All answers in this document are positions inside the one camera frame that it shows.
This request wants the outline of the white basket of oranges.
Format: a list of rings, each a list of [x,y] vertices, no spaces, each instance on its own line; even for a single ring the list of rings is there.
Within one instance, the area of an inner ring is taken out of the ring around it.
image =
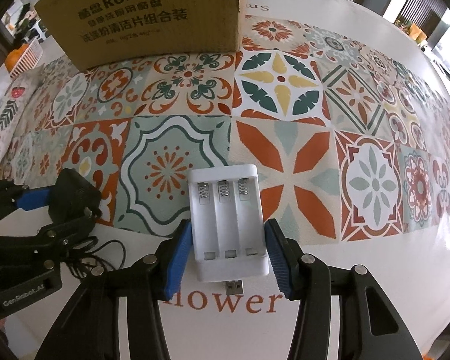
[[[23,72],[36,68],[42,55],[43,49],[39,39],[35,37],[29,43],[23,44],[19,49],[12,50],[7,55],[4,66],[13,80]]]

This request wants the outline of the patterned tile tablecloth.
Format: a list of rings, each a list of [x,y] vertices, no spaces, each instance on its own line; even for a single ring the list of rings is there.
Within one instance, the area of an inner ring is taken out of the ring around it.
[[[300,242],[450,220],[450,99],[345,35],[248,16],[235,53],[40,72],[0,179],[37,188],[72,168],[104,224],[167,236],[189,216],[188,173],[236,164],[257,167],[264,218]]]

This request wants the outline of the white battery charger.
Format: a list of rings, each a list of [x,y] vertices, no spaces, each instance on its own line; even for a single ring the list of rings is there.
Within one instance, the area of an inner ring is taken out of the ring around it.
[[[269,273],[257,167],[192,170],[187,186],[198,280],[243,294],[244,279]]]

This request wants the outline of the brown cardboard box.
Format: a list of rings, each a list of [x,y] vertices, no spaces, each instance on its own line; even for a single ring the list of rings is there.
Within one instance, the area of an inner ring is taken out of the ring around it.
[[[40,0],[46,29],[80,70],[134,57],[240,48],[247,0]]]

